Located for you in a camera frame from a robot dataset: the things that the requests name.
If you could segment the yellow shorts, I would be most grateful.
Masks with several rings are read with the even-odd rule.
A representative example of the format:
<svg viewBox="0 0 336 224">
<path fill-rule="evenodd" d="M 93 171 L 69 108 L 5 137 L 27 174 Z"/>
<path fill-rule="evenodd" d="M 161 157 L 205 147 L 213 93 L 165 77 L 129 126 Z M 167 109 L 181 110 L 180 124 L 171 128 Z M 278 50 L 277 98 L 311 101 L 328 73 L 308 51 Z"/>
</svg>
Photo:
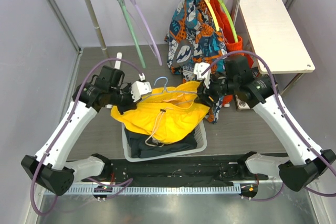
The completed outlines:
<svg viewBox="0 0 336 224">
<path fill-rule="evenodd" d="M 190 81 L 167 89 L 196 92 L 198 86 L 199 82 Z M 162 90 L 155 88 L 152 93 Z M 124 114 L 115 106 L 111 116 L 131 132 L 149 135 L 163 144 L 173 144 L 192 132 L 209 111 L 209 107 L 194 102 L 196 97 L 197 94 L 162 94 L 139 102 L 135 110 Z"/>
</svg>

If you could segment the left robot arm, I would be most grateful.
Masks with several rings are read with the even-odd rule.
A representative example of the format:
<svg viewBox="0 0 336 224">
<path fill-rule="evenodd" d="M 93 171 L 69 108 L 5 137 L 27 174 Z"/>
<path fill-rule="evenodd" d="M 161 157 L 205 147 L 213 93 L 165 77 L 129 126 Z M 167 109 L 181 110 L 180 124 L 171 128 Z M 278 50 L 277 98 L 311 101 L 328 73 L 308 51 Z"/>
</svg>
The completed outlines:
<svg viewBox="0 0 336 224">
<path fill-rule="evenodd" d="M 123 88 L 123 79 L 122 70 L 103 66 L 82 90 L 76 89 L 66 115 L 47 143 L 34 156 L 25 155 L 21 161 L 31 180 L 62 196 L 74 182 L 89 177 L 105 182 L 111 177 L 111 161 L 100 154 L 74 162 L 67 158 L 85 127 L 106 105 L 135 108 L 131 85 Z"/>
</svg>

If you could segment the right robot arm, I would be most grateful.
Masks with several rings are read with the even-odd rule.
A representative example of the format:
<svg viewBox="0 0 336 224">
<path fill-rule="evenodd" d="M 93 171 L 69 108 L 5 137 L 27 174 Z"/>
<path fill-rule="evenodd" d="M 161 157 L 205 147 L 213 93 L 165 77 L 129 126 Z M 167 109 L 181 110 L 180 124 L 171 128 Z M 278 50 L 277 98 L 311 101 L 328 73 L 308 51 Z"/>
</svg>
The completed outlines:
<svg viewBox="0 0 336 224">
<path fill-rule="evenodd" d="M 333 150 L 322 149 L 303 130 L 277 92 L 272 76 L 254 77 L 247 59 L 233 55 L 224 60 L 224 74 L 211 73 L 208 63 L 196 63 L 193 74 L 201 83 L 196 102 L 212 106 L 225 95 L 235 95 L 255 111 L 271 128 L 286 150 L 286 157 L 249 152 L 239 159 L 242 179 L 255 174 L 280 178 L 293 191 L 300 191 L 327 169 L 333 173 Z"/>
</svg>

